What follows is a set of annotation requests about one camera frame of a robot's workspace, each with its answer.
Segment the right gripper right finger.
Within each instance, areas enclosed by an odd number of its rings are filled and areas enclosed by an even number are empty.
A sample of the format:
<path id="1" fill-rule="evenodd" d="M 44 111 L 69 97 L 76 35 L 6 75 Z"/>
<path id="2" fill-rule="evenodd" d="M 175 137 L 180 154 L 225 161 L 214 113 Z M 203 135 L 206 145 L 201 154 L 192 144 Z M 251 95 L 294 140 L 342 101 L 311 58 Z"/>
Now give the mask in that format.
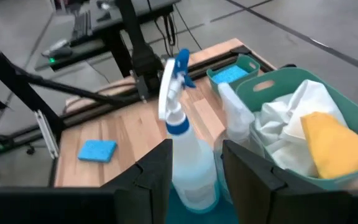
<path id="1" fill-rule="evenodd" d="M 289 172 L 231 140 L 223 141 L 223 166 L 240 224 L 291 224 L 276 196 Z"/>

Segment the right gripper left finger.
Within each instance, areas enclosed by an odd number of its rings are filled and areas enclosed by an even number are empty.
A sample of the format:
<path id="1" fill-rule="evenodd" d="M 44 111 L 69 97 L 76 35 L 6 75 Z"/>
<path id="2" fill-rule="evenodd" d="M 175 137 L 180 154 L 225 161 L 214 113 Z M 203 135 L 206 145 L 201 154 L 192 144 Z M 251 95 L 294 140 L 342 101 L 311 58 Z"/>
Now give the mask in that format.
<path id="1" fill-rule="evenodd" d="M 103 224 L 165 224 L 172 181 L 173 141 L 164 139 L 103 188 Z"/>

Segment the blue-trigger spray bottle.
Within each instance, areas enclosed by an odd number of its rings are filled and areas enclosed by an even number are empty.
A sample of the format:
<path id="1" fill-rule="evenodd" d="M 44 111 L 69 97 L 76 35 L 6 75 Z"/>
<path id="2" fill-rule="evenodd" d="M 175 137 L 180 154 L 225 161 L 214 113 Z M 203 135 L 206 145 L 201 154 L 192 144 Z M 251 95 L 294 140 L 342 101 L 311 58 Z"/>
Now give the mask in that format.
<path id="1" fill-rule="evenodd" d="M 173 142 L 172 184 L 182 204 L 193 213 L 211 211 L 219 202 L 218 176 L 210 145 L 196 137 L 181 103 L 185 88 L 195 88 L 188 74 L 190 51 L 181 49 L 166 61 L 158 94 L 158 118 Z"/>

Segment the white cloth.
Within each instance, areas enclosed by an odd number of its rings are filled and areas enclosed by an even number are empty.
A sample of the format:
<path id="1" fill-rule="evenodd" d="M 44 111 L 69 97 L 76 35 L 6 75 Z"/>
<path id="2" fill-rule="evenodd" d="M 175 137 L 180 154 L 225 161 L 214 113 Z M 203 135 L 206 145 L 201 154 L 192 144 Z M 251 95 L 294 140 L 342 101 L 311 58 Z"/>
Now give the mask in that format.
<path id="1" fill-rule="evenodd" d="M 317 177 L 318 172 L 300 118 L 313 112 L 330 114 L 347 124 L 326 87 L 311 80 L 304 80 L 293 93 L 264 103 L 254 121 L 255 132 L 273 161 L 308 177 Z"/>

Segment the clear spray bottle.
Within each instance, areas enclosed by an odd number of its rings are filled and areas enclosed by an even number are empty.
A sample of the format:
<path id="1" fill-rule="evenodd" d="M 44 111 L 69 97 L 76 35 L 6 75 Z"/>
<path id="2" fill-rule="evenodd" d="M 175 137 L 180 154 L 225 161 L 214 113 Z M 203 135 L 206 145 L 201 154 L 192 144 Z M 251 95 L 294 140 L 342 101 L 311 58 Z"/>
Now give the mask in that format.
<path id="1" fill-rule="evenodd" d="M 218 84 L 218 93 L 222 99 L 223 110 L 226 115 L 226 128 L 216 138 L 213 153 L 220 191 L 224 199 L 232 203 L 224 174 L 223 141 L 225 139 L 232 140 L 262 157 L 264 157 L 264 152 L 252 142 L 250 135 L 250 126 L 255 121 L 254 114 L 246 107 L 228 83 Z"/>

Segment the yellow cloth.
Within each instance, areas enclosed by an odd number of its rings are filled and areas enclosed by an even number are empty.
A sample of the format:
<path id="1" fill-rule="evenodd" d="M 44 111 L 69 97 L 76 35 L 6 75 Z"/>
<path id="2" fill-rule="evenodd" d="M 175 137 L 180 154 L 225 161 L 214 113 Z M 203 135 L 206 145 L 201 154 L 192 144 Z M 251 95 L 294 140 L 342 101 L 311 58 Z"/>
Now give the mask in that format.
<path id="1" fill-rule="evenodd" d="M 320 178 L 334 179 L 358 171 L 358 134 L 327 113 L 313 112 L 300 120 Z"/>

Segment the blue sponge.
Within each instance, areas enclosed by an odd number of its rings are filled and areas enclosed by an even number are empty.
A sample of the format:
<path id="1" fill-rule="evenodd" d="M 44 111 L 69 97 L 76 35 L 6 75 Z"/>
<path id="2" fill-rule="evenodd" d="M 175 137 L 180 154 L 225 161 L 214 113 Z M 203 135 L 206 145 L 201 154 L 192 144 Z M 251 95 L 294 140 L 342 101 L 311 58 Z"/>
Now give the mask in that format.
<path id="1" fill-rule="evenodd" d="M 108 163 L 117 146 L 112 140 L 87 140 L 80 149 L 77 158 L 81 161 Z"/>
<path id="2" fill-rule="evenodd" d="M 215 83 L 231 83 L 242 77 L 248 76 L 248 72 L 237 65 L 225 68 L 224 70 L 213 75 L 212 81 Z"/>

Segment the small teal bin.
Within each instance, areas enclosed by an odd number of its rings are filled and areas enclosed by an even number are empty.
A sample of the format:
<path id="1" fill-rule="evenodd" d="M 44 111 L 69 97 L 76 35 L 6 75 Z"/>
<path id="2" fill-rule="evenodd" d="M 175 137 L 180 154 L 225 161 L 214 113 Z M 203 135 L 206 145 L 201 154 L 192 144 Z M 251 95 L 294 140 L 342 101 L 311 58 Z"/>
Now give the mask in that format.
<path id="1" fill-rule="evenodd" d="M 231 63 L 229 65 L 224 66 L 223 68 L 217 69 L 217 70 L 212 70 L 212 69 L 208 69 L 206 71 L 206 74 L 209 78 L 209 82 L 211 84 L 211 88 L 213 89 L 213 91 L 218 94 L 218 85 L 215 83 L 214 81 L 212 81 L 212 77 L 213 75 L 217 74 L 218 72 L 224 70 L 227 67 L 233 66 L 233 65 L 237 65 L 239 67 L 241 67 L 242 69 L 246 70 L 249 74 L 246 77 L 242 77 L 234 82 L 228 83 L 229 86 L 235 90 L 242 82 L 254 78 L 259 74 L 259 70 L 260 70 L 260 65 L 251 57 L 247 56 L 247 55 L 242 55 L 240 54 L 237 58 L 236 61 L 234 63 Z"/>

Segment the large teal basket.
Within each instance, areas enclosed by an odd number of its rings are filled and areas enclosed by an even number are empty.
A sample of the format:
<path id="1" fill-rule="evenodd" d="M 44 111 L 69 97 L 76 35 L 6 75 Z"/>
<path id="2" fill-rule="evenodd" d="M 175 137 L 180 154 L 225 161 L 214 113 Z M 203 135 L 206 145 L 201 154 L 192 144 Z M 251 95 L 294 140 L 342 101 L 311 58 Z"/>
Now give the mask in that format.
<path id="1" fill-rule="evenodd" d="M 302 68 L 282 68 L 248 79 L 236 87 L 236 93 L 248 109 L 256 112 L 261 110 L 264 103 L 293 93 L 305 80 L 325 86 L 333 102 L 343 114 L 347 125 L 358 134 L 358 105 L 318 76 Z"/>

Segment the black side desk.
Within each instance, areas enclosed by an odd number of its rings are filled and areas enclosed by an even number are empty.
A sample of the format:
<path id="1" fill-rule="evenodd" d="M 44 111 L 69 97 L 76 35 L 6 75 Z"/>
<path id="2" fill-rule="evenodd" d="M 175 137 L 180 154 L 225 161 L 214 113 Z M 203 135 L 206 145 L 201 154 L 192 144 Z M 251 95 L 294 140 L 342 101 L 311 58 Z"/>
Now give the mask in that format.
<path id="1" fill-rule="evenodd" d="M 139 24 L 150 22 L 173 12 L 173 5 L 180 0 L 131 0 Z M 59 70 L 97 55 L 111 52 L 120 71 L 125 75 L 132 69 L 131 56 L 122 39 L 121 31 L 126 27 L 122 21 L 116 0 L 91 0 L 91 33 L 83 42 L 70 44 L 73 54 L 62 58 L 39 57 L 36 71 L 50 67 Z"/>

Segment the grey computer mouse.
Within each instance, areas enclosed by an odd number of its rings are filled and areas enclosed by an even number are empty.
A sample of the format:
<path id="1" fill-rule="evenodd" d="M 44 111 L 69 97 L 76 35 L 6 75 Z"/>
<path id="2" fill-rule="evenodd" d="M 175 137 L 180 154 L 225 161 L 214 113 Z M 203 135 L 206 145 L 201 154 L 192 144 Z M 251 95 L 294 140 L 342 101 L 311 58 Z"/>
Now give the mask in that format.
<path id="1" fill-rule="evenodd" d="M 70 42 L 66 39 L 59 40 L 41 53 L 45 58 L 62 58 L 71 56 L 72 54 L 73 51 L 70 48 Z"/>

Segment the silver metal bracket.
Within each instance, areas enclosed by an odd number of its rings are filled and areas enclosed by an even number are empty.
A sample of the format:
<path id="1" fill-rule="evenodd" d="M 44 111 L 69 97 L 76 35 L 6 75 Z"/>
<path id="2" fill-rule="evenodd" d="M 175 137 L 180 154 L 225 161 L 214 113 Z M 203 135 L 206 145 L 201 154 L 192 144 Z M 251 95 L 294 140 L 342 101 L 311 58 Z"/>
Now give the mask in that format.
<path id="1" fill-rule="evenodd" d="M 35 118 L 41 130 L 43 139 L 45 140 L 51 158 L 52 159 L 58 158 L 59 157 L 58 145 L 55 139 L 55 135 L 52 132 L 52 129 L 48 123 L 47 118 L 40 110 L 35 111 Z"/>

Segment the black table frame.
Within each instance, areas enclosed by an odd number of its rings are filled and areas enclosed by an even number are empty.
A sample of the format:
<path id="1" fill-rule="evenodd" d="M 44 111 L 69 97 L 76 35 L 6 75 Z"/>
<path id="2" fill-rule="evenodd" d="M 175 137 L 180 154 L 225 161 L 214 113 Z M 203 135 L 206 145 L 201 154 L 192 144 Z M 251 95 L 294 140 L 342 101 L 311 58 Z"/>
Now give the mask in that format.
<path id="1" fill-rule="evenodd" d="M 28 108 L 43 112 L 52 132 L 60 138 L 52 182 L 57 188 L 100 187 L 170 137 L 165 123 L 158 119 L 158 93 L 143 99 L 137 89 L 145 86 L 145 80 L 136 74 L 109 86 L 110 95 L 101 95 L 29 74 L 0 52 L 0 81 Z M 82 104 L 58 116 L 30 86 L 31 81 L 76 95 Z M 117 141 L 112 161 L 103 165 L 77 158 L 82 145 L 91 139 Z"/>

